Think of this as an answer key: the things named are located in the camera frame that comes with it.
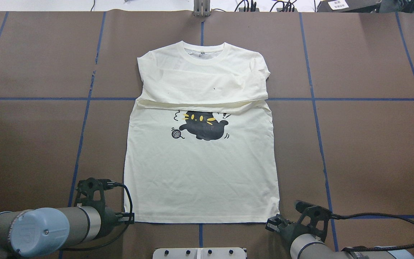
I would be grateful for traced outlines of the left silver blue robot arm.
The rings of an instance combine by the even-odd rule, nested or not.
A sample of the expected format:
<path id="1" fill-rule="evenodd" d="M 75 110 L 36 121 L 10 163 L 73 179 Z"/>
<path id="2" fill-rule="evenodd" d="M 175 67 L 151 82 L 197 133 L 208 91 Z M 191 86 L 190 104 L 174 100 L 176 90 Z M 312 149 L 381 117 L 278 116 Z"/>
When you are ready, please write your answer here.
<path id="1" fill-rule="evenodd" d="M 134 223 L 134 213 L 99 213 L 91 206 L 38 208 L 0 213 L 0 259 L 28 259 L 108 236 L 115 227 Z"/>

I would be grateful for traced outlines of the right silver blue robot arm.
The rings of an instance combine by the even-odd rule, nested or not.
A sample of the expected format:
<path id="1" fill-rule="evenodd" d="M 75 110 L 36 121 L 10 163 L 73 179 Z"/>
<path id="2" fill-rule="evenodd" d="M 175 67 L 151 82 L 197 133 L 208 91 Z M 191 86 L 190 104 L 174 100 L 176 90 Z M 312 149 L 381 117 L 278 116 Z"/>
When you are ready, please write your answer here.
<path id="1" fill-rule="evenodd" d="M 325 244 L 328 220 L 301 215 L 291 221 L 280 214 L 268 218 L 266 229 L 278 234 L 291 259 L 414 259 L 407 250 L 336 252 Z"/>

